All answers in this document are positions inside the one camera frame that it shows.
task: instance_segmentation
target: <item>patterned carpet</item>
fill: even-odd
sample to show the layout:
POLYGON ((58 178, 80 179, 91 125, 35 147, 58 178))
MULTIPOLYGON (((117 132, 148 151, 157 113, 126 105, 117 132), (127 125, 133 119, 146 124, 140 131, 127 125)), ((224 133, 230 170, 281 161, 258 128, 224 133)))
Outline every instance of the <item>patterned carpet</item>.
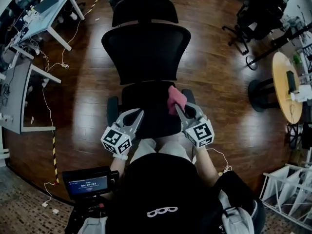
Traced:
MULTIPOLYGON (((59 234, 64 233, 72 206, 51 199, 47 208, 42 203, 49 197, 7 167, 0 168, 0 234, 59 234), (59 210, 54 215, 52 210, 59 210)), ((309 234, 275 212, 267 209, 263 234, 309 234)))

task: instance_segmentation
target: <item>yellow black striped cable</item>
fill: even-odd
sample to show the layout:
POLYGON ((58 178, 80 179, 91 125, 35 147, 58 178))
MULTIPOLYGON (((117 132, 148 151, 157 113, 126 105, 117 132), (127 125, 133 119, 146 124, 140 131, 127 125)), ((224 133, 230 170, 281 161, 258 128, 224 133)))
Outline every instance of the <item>yellow black striped cable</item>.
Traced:
POLYGON ((59 176, 58 176, 58 169, 57 169, 57 158, 55 154, 55 133, 53 132, 53 163, 54 163, 54 171, 55 171, 55 177, 56 181, 55 184, 59 184, 59 176))
MULTIPOLYGON (((88 13, 90 13, 92 11, 93 7, 96 5, 97 2, 98 2, 98 0, 94 1, 93 5, 91 6, 91 9, 86 14, 88 14, 88 13)), ((58 176, 58 169, 57 169, 57 159, 56 159, 56 153, 55 153, 55 133, 54 132, 53 132, 53 163, 54 163, 54 172, 55 172, 55 177, 56 177, 55 184, 59 184, 59 176, 58 176)))
POLYGON ((93 10, 93 7, 96 5, 97 2, 98 2, 98 0, 94 1, 94 3, 91 6, 91 9, 86 14, 88 14, 89 12, 91 12, 93 10))

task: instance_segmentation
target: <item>desk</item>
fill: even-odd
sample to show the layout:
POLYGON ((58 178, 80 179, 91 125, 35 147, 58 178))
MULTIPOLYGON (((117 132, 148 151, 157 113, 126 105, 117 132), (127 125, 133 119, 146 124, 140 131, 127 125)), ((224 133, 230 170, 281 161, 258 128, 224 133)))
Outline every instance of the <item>desk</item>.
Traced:
POLYGON ((248 97, 250 104, 256 111, 262 112, 267 108, 279 107, 286 120, 291 124, 296 124, 302 114, 302 102, 287 99, 290 98, 287 71, 293 72, 295 84, 298 87, 300 81, 297 71, 284 54, 276 53, 272 61, 273 78, 262 82, 253 80, 248 87, 248 97), (268 95, 272 93, 276 93, 278 102, 268 103, 268 95))
MULTIPOLYGON (((68 0, 58 0, 58 2, 56 4, 54 4, 49 10, 50 12, 45 15, 45 17, 41 20, 33 20, 28 24, 28 31, 27 33, 17 42, 15 42, 14 47, 16 50, 20 51, 22 54, 24 54, 24 52, 21 51, 21 49, 19 47, 17 47, 17 45, 22 42, 25 41, 27 39, 29 39, 30 37, 39 34, 43 31, 48 31, 60 44, 62 44, 64 46, 65 49, 67 50, 72 50, 72 47, 68 45, 68 43, 51 27, 53 21, 55 20, 56 16, 58 15, 58 13, 60 12, 60 10, 62 9, 62 7, 64 6, 64 4, 67 2, 68 0)), ((84 20, 84 16, 82 14, 82 12, 80 11, 77 3, 75 0, 70 0, 70 2, 72 3, 73 7, 75 8, 77 14, 79 15, 81 20, 84 20)))
POLYGON ((8 101, 6 106, 1 106, 0 113, 2 115, 8 115, 13 117, 13 121, 0 120, 0 126, 11 130, 17 134, 21 132, 34 132, 34 131, 51 131, 55 130, 55 127, 24 127, 24 107, 26 93, 29 83, 29 78, 32 72, 49 78, 50 82, 61 83, 60 79, 44 72, 38 67, 31 64, 30 60, 25 59, 23 63, 17 65, 14 69, 7 70, 5 83, 9 83, 12 76, 14 78, 10 84, 10 95, 8 95, 8 101))

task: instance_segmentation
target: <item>digital display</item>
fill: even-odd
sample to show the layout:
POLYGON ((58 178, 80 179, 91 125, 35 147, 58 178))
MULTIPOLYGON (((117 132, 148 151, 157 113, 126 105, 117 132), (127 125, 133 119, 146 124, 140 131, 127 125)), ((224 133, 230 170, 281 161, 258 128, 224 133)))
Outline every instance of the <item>digital display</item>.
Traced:
POLYGON ((69 189, 73 195, 107 189, 107 176, 70 181, 69 189))

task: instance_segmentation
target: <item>chair armrest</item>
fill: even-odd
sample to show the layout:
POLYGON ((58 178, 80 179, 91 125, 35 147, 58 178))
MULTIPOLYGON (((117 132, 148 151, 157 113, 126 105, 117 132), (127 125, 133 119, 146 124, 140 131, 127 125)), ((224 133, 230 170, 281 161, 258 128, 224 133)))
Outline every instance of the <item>chair armrest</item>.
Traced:
POLYGON ((106 117, 108 126, 112 126, 112 124, 118 119, 119 111, 118 111, 118 97, 110 97, 107 100, 107 109, 106 109, 106 117))

